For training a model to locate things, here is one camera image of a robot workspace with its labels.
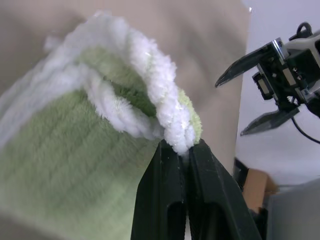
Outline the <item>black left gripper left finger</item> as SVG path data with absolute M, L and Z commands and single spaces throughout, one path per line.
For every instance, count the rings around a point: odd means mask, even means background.
M 165 141 L 137 187 L 132 240 L 183 240 L 186 229 L 185 178 L 179 155 Z

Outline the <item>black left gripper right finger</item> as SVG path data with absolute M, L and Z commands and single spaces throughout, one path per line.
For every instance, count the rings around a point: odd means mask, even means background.
M 187 207 L 193 240 L 259 240 L 261 235 L 232 178 L 202 139 L 189 150 Z

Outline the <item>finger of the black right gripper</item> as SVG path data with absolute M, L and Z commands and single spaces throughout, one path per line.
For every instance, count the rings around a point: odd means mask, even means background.
M 246 54 L 240 59 L 236 60 L 231 66 L 218 78 L 215 87 L 218 88 L 232 79 L 242 75 L 248 70 L 258 65 L 260 60 L 270 53 L 268 46 L 263 46 L 253 52 Z
M 248 136 L 276 129 L 298 114 L 300 110 L 293 109 L 276 110 L 267 112 L 254 119 L 241 132 L 240 136 Z

